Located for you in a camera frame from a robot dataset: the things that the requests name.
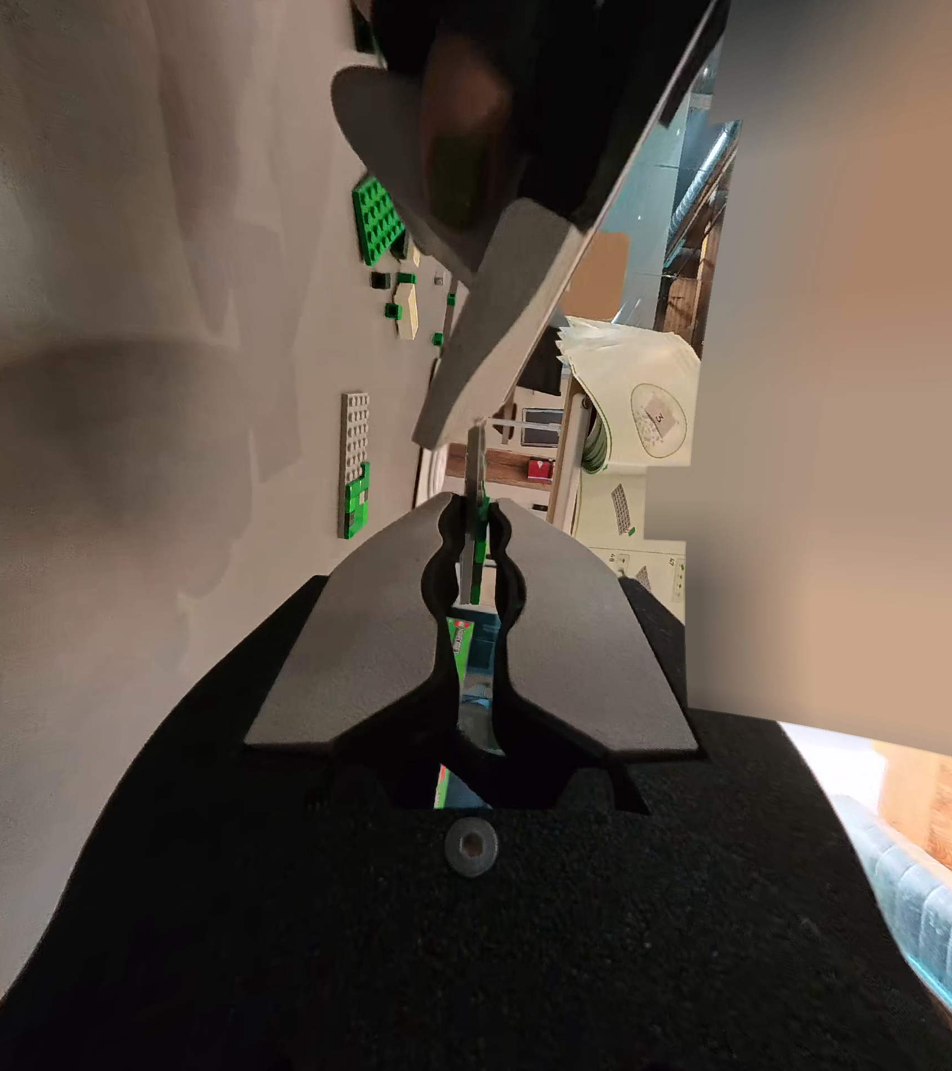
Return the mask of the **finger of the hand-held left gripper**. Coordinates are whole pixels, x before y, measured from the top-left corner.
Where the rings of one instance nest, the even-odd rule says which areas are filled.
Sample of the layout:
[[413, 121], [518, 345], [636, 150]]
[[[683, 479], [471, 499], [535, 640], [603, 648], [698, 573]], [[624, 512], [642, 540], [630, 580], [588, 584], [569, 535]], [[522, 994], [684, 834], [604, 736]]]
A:
[[458, 233], [413, 214], [421, 248], [467, 289], [415, 422], [427, 450], [458, 442], [507, 399], [559, 306], [595, 228], [512, 200], [492, 230]]

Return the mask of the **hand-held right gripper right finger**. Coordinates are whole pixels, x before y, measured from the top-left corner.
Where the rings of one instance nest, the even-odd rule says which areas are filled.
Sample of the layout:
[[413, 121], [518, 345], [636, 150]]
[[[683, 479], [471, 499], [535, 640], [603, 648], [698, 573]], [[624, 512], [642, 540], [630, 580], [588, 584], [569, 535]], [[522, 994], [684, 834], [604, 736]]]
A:
[[490, 511], [512, 696], [598, 757], [693, 756], [698, 743], [610, 568], [511, 500]]

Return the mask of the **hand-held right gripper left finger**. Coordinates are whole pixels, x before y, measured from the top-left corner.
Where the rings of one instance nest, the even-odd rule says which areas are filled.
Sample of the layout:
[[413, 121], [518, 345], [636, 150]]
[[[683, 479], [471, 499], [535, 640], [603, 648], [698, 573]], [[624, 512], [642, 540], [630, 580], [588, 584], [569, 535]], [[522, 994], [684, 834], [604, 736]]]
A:
[[430, 683], [458, 595], [464, 500], [432, 497], [330, 574], [244, 742], [328, 749]]

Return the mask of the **grey plate with green tiles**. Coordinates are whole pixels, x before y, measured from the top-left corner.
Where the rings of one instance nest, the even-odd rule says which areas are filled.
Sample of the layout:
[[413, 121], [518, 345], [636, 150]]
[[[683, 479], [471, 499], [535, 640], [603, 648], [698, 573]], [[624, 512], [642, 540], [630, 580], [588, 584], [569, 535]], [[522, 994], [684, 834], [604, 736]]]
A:
[[459, 599], [477, 606], [482, 595], [483, 565], [487, 554], [489, 498], [485, 494], [485, 427], [487, 418], [475, 421], [467, 436], [464, 467], [464, 543], [459, 559]]
[[343, 393], [339, 404], [338, 536], [352, 540], [368, 519], [371, 395]]

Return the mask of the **grey desk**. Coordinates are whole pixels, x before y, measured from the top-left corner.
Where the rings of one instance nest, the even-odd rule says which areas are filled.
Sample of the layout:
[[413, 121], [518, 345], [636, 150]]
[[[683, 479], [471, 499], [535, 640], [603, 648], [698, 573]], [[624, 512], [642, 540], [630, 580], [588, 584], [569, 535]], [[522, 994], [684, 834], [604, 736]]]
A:
[[413, 502], [444, 299], [396, 338], [331, 108], [349, 2], [0, 2], [0, 1004], [121, 776], [336, 534]]

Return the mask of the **person's left hand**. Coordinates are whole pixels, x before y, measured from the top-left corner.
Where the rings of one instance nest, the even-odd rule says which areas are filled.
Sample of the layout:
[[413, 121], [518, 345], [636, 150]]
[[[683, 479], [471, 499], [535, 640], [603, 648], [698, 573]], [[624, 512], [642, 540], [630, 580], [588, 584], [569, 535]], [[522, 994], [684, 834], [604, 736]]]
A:
[[512, 89], [475, 41], [441, 22], [422, 76], [419, 159], [432, 218], [473, 231], [507, 196], [518, 165]]

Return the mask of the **instruction booklet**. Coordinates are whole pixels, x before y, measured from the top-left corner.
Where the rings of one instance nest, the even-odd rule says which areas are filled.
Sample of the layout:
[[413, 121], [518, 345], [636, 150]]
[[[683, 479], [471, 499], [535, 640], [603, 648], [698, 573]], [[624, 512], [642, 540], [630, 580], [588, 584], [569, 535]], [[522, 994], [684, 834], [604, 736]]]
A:
[[653, 536], [646, 493], [651, 471], [693, 461], [700, 359], [675, 333], [579, 317], [566, 319], [559, 348], [594, 416], [569, 532], [684, 621], [686, 543]]

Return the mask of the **wooden pillar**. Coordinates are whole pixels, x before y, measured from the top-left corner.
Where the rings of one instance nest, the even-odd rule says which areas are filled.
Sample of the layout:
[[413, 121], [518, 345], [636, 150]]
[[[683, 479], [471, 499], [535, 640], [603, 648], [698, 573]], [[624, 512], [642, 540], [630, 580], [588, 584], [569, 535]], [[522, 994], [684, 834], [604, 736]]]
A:
[[555, 462], [554, 479], [550, 484], [539, 484], [526, 480], [527, 461], [531, 457], [543, 456], [532, 456], [522, 452], [501, 450], [500, 448], [488, 448], [483, 456], [484, 482], [511, 486], [512, 488], [549, 489], [556, 474], [556, 458], [544, 457], [544, 459]]

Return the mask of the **large green plate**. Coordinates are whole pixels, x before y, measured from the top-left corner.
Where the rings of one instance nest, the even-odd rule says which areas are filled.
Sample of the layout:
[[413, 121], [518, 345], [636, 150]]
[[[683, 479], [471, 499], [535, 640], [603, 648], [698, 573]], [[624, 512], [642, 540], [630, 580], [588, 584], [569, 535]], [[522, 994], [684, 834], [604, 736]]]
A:
[[405, 233], [405, 225], [386, 186], [366, 174], [350, 192], [362, 262], [373, 268]]

